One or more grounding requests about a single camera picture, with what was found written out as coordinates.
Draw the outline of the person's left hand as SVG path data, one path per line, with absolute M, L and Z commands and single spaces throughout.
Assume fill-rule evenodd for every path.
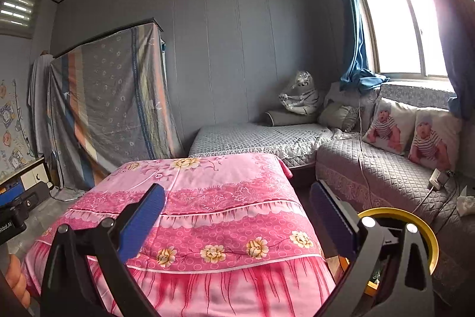
M 9 255 L 9 259 L 5 278 L 18 301 L 28 309 L 31 304 L 31 296 L 26 289 L 26 277 L 21 270 L 21 262 L 16 255 L 13 254 Z

